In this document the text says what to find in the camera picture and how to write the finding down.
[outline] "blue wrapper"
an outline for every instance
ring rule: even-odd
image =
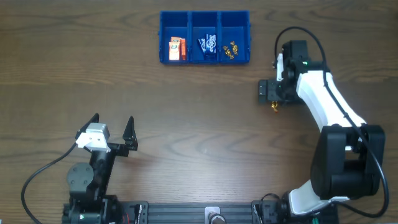
[[[199,38],[198,39],[198,44],[201,50],[203,51],[203,54],[206,52],[206,39],[205,38]]]
[[[216,34],[206,34],[206,50],[205,50],[205,55],[206,56],[215,56],[217,47],[216,47]]]

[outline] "blue tray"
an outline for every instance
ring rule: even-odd
[[[164,64],[206,63],[238,64],[250,61],[249,11],[161,11],[159,31],[159,59]],[[205,59],[197,39],[216,34],[217,57]],[[187,59],[169,60],[171,37],[186,39]],[[231,41],[238,46],[238,55],[230,59],[223,46],[231,49]]]

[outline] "wooden table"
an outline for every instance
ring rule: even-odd
[[[245,66],[159,63],[159,11],[251,12]],[[21,205],[26,178],[62,155],[95,112],[122,142],[133,115],[139,150],[117,158],[108,193],[149,202],[251,202],[310,177],[319,135],[305,105],[257,103],[272,78],[276,35],[303,26],[321,40],[351,107],[387,136],[383,168],[391,202],[380,219],[340,208],[341,223],[398,220],[398,4],[396,1],[1,1],[0,219],[32,223]],[[308,39],[291,31],[281,39]],[[320,59],[313,41],[310,55]],[[29,185],[29,208],[59,223],[66,174],[89,154],[75,149]],[[382,190],[350,204],[381,207]]]

